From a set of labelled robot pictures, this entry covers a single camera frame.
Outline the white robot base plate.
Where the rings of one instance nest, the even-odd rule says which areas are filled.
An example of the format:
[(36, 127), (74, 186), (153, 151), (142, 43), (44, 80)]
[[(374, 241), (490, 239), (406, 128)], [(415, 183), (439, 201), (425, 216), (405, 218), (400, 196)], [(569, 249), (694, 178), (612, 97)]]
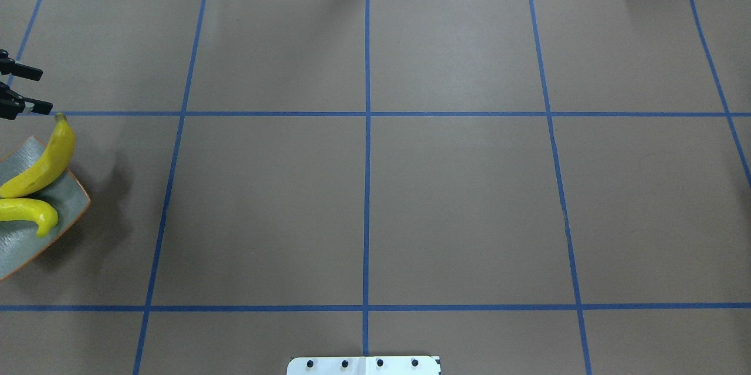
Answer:
[(298, 357), (290, 360), (287, 374), (441, 374), (434, 356)]

